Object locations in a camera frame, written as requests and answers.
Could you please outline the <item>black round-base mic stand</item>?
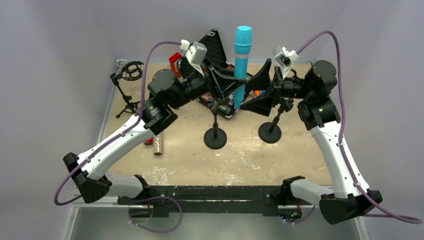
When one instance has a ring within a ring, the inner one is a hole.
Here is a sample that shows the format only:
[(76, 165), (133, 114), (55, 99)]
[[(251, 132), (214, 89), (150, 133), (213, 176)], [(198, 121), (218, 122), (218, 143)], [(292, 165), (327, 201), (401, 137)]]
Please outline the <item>black round-base mic stand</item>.
[(208, 100), (208, 108), (213, 114), (214, 122), (212, 124), (212, 128), (208, 129), (204, 136), (203, 141), (205, 145), (213, 150), (218, 150), (223, 148), (227, 143), (227, 135), (226, 132), (219, 128), (218, 124), (218, 110), (220, 106), (226, 106), (229, 103), (229, 99), (223, 100)]

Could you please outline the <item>blue microphone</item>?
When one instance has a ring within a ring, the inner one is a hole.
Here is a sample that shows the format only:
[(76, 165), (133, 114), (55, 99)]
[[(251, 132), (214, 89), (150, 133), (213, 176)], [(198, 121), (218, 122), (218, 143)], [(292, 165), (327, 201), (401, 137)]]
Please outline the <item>blue microphone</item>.
[[(248, 25), (240, 25), (236, 28), (234, 36), (234, 77), (246, 80), (249, 54), (253, 43), (253, 29)], [(245, 84), (243, 83), (234, 93), (234, 108), (239, 110), (244, 100)]]

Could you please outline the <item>silver glitter microphone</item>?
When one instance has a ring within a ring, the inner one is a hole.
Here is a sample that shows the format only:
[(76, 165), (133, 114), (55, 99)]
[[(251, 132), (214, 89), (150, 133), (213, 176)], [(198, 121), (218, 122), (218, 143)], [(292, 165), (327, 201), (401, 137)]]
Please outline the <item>silver glitter microphone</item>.
[(164, 133), (161, 132), (153, 137), (153, 154), (160, 156), (164, 153)]

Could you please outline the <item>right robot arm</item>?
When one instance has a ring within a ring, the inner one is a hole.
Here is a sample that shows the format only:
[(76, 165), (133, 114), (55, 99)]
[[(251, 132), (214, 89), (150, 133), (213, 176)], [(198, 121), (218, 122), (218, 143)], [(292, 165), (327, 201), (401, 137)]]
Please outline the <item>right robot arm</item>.
[(278, 66), (270, 78), (270, 68), (271, 62), (267, 60), (259, 72), (246, 81), (247, 91), (263, 90), (264, 94), (243, 103), (240, 108), (269, 116), (275, 105), (291, 107), (293, 99), (299, 99), (298, 115), (317, 143), (333, 184), (327, 188), (303, 176), (287, 178), (277, 199), (283, 204), (304, 200), (318, 207), (331, 225), (369, 213), (373, 202), (381, 203), (383, 198), (378, 190), (370, 189), (344, 142), (342, 120), (330, 98), (338, 82), (335, 66), (327, 60), (318, 60), (304, 78), (284, 77)]

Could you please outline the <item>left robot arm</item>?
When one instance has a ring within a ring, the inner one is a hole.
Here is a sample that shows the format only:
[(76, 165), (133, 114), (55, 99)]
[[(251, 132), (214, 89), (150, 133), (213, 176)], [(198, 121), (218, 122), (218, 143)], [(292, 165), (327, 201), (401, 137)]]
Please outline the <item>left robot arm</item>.
[(150, 190), (140, 176), (122, 176), (109, 169), (144, 141), (168, 128), (178, 116), (173, 112), (210, 92), (224, 100), (245, 84), (228, 69), (210, 65), (204, 74), (181, 82), (170, 69), (161, 69), (148, 84), (149, 99), (141, 102), (139, 113), (98, 145), (80, 154), (68, 153), (63, 161), (85, 203), (112, 195), (137, 199)]

